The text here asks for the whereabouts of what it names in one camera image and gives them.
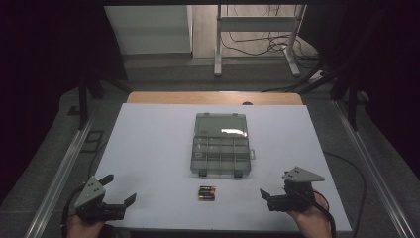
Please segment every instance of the white board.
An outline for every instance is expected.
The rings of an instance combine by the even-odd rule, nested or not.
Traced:
[[[242,179],[199,178],[190,170],[196,113],[241,113],[247,117],[251,172]],[[222,231],[297,231],[286,213],[268,211],[260,188],[285,194],[281,176],[295,166],[318,174],[337,231],[351,231],[306,106],[124,104],[96,177],[113,174],[104,201],[137,201],[126,228]],[[200,185],[216,186],[215,201],[199,201]]]

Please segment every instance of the aa battery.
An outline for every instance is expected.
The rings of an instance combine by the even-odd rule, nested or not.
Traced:
[[[198,195],[198,200],[200,201],[214,201],[214,195]]]
[[[200,201],[214,201],[215,199],[215,186],[200,186],[198,190],[198,200]]]
[[[202,190],[214,190],[216,191],[216,186],[200,186],[200,191]]]

